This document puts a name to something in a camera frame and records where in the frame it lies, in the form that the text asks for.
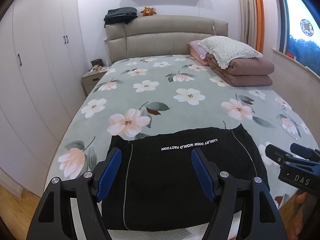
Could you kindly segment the right hand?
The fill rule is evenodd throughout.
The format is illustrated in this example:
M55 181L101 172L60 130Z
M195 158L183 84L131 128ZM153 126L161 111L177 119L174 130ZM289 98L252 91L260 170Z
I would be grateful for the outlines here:
M299 193L295 196L294 204L296 205L297 211L294 211L287 226L288 239L299 239L299 234L303 230L303 226L310 217L316 203L317 197L307 192Z

